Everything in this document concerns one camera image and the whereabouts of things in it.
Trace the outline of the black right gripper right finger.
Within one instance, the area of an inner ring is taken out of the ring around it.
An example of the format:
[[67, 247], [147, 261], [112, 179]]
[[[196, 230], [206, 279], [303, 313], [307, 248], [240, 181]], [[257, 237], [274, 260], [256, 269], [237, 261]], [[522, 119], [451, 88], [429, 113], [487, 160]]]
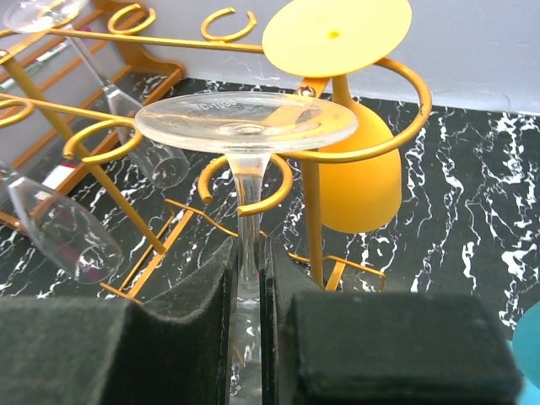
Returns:
[[327, 292], [259, 246], [266, 404], [515, 404], [500, 324], [464, 294]]

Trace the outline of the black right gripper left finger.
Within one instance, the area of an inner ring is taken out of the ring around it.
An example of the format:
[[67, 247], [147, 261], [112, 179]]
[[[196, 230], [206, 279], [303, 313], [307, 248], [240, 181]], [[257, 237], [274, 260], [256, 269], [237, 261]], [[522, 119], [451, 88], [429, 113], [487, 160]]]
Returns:
[[228, 239], [145, 304], [87, 298], [1, 302], [4, 404], [225, 404]]

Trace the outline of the blue plastic wine glass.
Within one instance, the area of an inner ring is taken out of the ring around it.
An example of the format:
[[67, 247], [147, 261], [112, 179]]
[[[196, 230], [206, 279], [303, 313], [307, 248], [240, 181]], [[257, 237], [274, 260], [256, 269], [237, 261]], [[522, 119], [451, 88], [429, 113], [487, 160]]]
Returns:
[[522, 388], [517, 404], [539, 404], [539, 303], [516, 323], [510, 351], [521, 372]]

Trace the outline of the tall clear wine glass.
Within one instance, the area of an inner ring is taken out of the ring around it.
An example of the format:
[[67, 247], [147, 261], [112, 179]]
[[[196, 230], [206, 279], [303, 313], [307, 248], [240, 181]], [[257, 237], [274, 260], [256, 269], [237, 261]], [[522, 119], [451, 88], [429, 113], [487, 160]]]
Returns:
[[[17, 1], [4, 14], [6, 27], [16, 33], [37, 33], [62, 25], [71, 30], [70, 20], [86, 5], [85, 1]], [[76, 50], [90, 72], [100, 82], [110, 113], [133, 117], [143, 105], [118, 88], [95, 60], [89, 48], [77, 37], [67, 41]], [[190, 164], [184, 152], [172, 149], [144, 138], [128, 153], [151, 184], [159, 189], [168, 189], [180, 184], [188, 174]]]

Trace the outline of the short clear glass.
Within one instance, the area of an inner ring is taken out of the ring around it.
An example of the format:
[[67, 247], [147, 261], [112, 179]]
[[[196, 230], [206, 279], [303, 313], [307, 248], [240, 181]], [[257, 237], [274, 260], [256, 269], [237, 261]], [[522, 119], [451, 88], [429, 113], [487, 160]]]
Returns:
[[[318, 98], [265, 92], [192, 94], [157, 101], [134, 117], [146, 138], [180, 149], [223, 154], [239, 205], [261, 200], [272, 155], [318, 149], [350, 136], [355, 114]], [[260, 217], [238, 218], [240, 240], [229, 403], [262, 403], [259, 283]]]

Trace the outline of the yellow plastic wine glass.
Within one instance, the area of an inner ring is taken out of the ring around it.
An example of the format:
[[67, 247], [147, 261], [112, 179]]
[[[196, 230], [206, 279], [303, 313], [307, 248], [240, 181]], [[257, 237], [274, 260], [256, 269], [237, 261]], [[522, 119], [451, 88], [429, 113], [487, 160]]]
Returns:
[[[393, 51], [406, 36], [412, 9], [405, 0], [293, 1], [270, 20], [262, 35], [269, 62], [307, 78], [331, 78], [332, 100], [359, 121], [349, 138], [324, 153], [367, 149], [392, 140], [392, 132], [369, 108], [353, 101], [347, 76]], [[321, 164], [321, 221], [332, 230], [356, 234], [376, 230], [402, 203], [398, 150], [358, 162]]]

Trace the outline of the orange wooden shelf rack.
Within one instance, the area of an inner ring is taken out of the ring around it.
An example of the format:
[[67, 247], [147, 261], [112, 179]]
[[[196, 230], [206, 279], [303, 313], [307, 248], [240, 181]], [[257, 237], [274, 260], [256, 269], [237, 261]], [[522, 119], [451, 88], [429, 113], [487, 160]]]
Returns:
[[[98, 4], [87, 17], [84, 17], [74, 24], [76, 28], [82, 29], [83, 26], [89, 26], [95, 21], [101, 23], [105, 21], [105, 18], [112, 16], [113, 12], [116, 12], [121, 7], [126, 7], [120, 3], [120, 1], [98, 1]], [[142, 21], [143, 11], [132, 11], [129, 13], [123, 22], [119, 23], [121, 27], [132, 28], [138, 20]], [[54, 47], [61, 45], [65, 40], [65, 37], [60, 39], [47, 40], [43, 46], [40, 46], [35, 51], [32, 51], [28, 56], [17, 62], [21, 67], [28, 68], [30, 66], [30, 57], [38, 57], [45, 53], [45, 51], [51, 51]], [[158, 100], [164, 96], [165, 93], [170, 90], [175, 84], [179, 83], [186, 76], [186, 69], [181, 62], [169, 62], [160, 60], [149, 51], [143, 48], [143, 45], [135, 43], [120, 43], [120, 45], [112, 45], [112, 42], [108, 40], [92, 40], [93, 45], [90, 47], [90, 51], [93, 54], [99, 54], [99, 61], [109, 59], [112, 62], [102, 62], [106, 68], [114, 68], [111, 73], [111, 80], [121, 87], [126, 93], [129, 93], [134, 98], [135, 95], [141, 95], [142, 104], [146, 105], [152, 101]], [[83, 67], [84, 63], [80, 57], [75, 55], [75, 51], [72, 47], [68, 46], [68, 52], [73, 54], [73, 57], [65, 59], [65, 63], [57, 63], [58, 67], [51, 67], [50, 77], [44, 78], [42, 83], [37, 82], [37, 77], [41, 73], [32, 73], [34, 76], [30, 76], [27, 73], [32, 83], [34, 83], [40, 92], [46, 97], [47, 100], [57, 104], [71, 105], [82, 109], [90, 110], [90, 107], [107, 107], [105, 102], [105, 96], [103, 90], [96, 81], [87, 67]], [[139, 84], [143, 85], [143, 79], [159, 79], [156, 82], [156, 86], [153, 89], [148, 90], [148, 95], [143, 95], [143, 87], [137, 87]], [[62, 151], [60, 149], [63, 145], [63, 138], [57, 133], [57, 130], [53, 127], [45, 127], [39, 125], [37, 129], [30, 131], [31, 135], [36, 135], [38, 138], [32, 141], [28, 147], [24, 146], [24, 150], [16, 154], [13, 152], [12, 157], [16, 157], [11, 164], [16, 170], [22, 171], [36, 169], [37, 171], [32, 176], [49, 175], [52, 173], [63, 160]], [[91, 154], [98, 154], [111, 150], [117, 142], [116, 132], [111, 132], [102, 138], [102, 140], [92, 147]], [[77, 184], [89, 175], [89, 171], [84, 167], [82, 163], [78, 163], [77, 160], [72, 160], [66, 165], [70, 166], [73, 171], [65, 177], [64, 180], [58, 185], [57, 190], [64, 194], [68, 194], [72, 191]], [[7, 194], [5, 194], [5, 188], [1, 187], [1, 192], [4, 194], [1, 196], [1, 224], [5, 224], [12, 229], [19, 229], [20, 222], [14, 213], [14, 209], [9, 200]]]

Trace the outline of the white red box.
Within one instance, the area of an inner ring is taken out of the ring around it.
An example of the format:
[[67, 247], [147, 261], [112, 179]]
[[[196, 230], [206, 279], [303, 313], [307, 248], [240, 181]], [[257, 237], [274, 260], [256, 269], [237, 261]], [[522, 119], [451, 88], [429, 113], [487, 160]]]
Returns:
[[45, 178], [42, 184], [51, 189], [57, 189], [76, 169], [75, 164], [61, 163]]

